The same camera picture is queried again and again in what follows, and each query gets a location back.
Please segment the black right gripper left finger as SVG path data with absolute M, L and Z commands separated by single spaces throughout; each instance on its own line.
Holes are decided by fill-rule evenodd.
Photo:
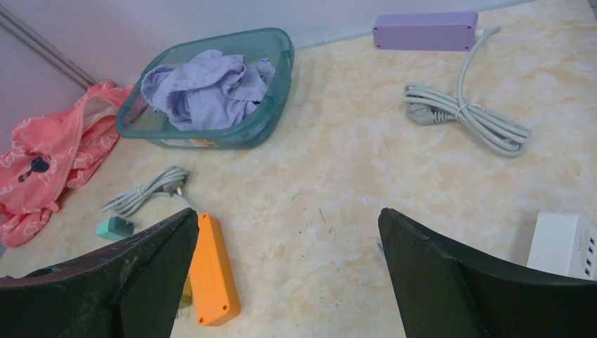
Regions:
M 85 255 L 1 279 L 2 337 L 169 337 L 199 234 L 186 208 Z

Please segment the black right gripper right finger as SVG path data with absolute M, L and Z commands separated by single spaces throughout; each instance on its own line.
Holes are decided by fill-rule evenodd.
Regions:
M 407 337 L 595 337 L 596 283 L 504 261 L 392 208 L 378 218 Z

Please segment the orange power strip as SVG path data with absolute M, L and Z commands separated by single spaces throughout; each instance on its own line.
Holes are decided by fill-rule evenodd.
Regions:
M 196 319 L 202 326 L 218 327 L 241 313 L 236 283 L 220 221 L 202 213 L 189 280 Z

